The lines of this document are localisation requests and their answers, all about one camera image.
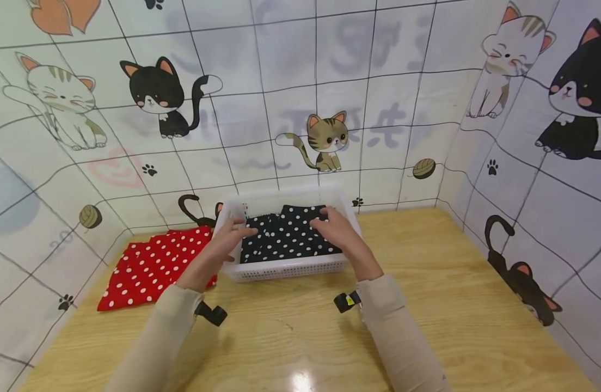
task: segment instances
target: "red polka dot skirt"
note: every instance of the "red polka dot skirt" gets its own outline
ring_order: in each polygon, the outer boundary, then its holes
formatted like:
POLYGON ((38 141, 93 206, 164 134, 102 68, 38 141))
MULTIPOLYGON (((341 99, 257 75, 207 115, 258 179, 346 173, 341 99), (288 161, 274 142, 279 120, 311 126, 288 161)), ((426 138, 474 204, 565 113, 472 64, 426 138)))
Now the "red polka dot skirt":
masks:
MULTIPOLYGON (((201 226, 186 231, 170 230, 148 242, 128 244, 102 294, 98 311, 156 302, 210 240, 211 229, 201 226)), ((217 280, 214 275, 207 287, 217 280)))

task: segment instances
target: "wooden surface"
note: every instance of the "wooden surface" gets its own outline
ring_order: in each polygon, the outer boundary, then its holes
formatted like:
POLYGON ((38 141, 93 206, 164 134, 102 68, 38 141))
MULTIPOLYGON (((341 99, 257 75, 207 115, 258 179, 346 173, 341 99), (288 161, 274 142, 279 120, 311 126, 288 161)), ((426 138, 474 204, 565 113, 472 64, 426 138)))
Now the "wooden surface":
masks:
MULTIPOLYGON (((455 392, 594 391, 444 211, 361 215, 359 224, 455 392)), ((113 267, 21 391, 102 391, 152 310, 96 312, 113 267)), ((229 317, 219 328, 195 323, 167 390, 390 391, 358 310, 340 315, 332 302, 354 285, 352 271, 243 284, 221 275, 207 303, 229 317)))

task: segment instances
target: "polka dot clothing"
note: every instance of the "polka dot clothing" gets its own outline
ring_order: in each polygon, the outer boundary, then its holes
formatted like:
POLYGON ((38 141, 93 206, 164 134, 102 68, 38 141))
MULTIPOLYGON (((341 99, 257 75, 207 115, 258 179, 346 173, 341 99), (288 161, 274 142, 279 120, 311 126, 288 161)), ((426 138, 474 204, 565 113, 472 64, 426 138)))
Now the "polka dot clothing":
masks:
POLYGON ((256 235, 244 238, 240 263, 295 259, 342 253, 342 250, 309 226, 312 219, 326 220, 324 206, 283 206, 280 214, 248 218, 246 226, 257 228, 256 235))
MULTIPOLYGON (((128 244, 98 303, 98 311, 156 302, 211 239, 206 226, 153 236, 128 244)), ((215 284, 213 276, 207 286, 215 284)))

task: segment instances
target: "beige long sleeve shirt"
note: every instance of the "beige long sleeve shirt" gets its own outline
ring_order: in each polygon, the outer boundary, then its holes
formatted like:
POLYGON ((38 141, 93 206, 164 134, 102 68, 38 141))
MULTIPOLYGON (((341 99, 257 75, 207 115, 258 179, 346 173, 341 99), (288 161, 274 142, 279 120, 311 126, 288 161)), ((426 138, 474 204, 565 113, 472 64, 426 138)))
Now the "beige long sleeve shirt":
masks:
MULTIPOLYGON (((395 392, 451 392, 394 278, 384 275, 357 285, 362 316, 395 392)), ((106 392, 159 392, 192 329, 201 293, 170 285, 137 342, 107 384, 106 392)))

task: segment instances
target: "white plastic basket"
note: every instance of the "white plastic basket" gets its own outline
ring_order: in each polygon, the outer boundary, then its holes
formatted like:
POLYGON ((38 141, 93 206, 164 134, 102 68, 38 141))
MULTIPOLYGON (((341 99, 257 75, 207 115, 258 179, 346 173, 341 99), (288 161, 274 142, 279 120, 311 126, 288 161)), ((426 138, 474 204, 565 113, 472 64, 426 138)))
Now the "white plastic basket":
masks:
MULTIPOLYGON (((224 206, 214 229, 215 236, 220 227, 230 217, 253 218, 259 215, 280 213, 284 205, 317 206, 328 205, 335 207, 353 224, 359 235, 361 230, 357 218, 342 189, 337 185, 291 187, 281 191, 263 191, 233 195, 224 201, 224 206)), ((296 259, 260 261, 257 263, 239 264, 242 244, 240 243, 231 256, 234 263, 226 262, 222 272, 233 281, 252 281, 312 275, 315 273, 343 271, 348 260, 342 253, 335 255, 299 257, 296 259)))

